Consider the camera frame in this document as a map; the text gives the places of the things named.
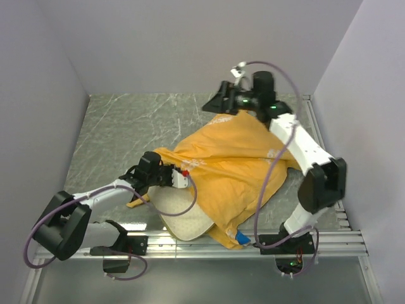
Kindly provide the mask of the blue and orange pillowcase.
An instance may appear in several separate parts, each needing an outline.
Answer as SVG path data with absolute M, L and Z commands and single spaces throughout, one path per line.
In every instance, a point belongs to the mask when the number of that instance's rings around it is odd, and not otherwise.
M 187 170 L 196 188 L 151 187 L 127 206 L 151 202 L 166 213 L 162 220 L 179 240 L 208 233 L 228 249 L 241 249 L 250 240 L 238 226 L 254 215 L 263 181 L 282 146 L 246 111 L 217 115 L 173 150 L 155 150 L 165 164 Z

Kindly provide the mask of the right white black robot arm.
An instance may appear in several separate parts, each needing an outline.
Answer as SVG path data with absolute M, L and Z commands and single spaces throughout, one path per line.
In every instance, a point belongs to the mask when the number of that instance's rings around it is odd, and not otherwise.
M 288 151 L 304 176 L 297 196 L 298 204 L 291 216 L 280 226 L 279 241 L 256 245 L 264 250 L 280 246 L 293 253 L 301 245 L 301 236 L 308 233 L 319 217 L 345 196 L 347 164 L 326 152 L 301 126 L 298 111 L 277 99 L 275 79 L 271 72 L 258 71 L 252 75 L 252 87 L 247 91 L 241 83 L 245 72 L 240 67 L 231 70 L 234 82 L 223 81 L 218 92 L 202 107 L 205 112 L 236 115 L 240 110 L 255 113 L 283 143 L 281 152 Z

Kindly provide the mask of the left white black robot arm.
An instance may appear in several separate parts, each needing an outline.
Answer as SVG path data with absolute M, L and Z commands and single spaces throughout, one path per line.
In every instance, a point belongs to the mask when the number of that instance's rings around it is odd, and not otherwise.
M 127 253 L 127 230 L 114 220 L 99 221 L 100 214 L 114 204 L 142 199 L 154 186 L 188 185 L 187 176 L 179 167 L 163 163 L 159 154 L 148 151 L 138 164 L 103 187 L 86 193 L 56 193 L 28 238 L 60 261 L 69 259 L 81 248 L 96 248 L 114 255 Z

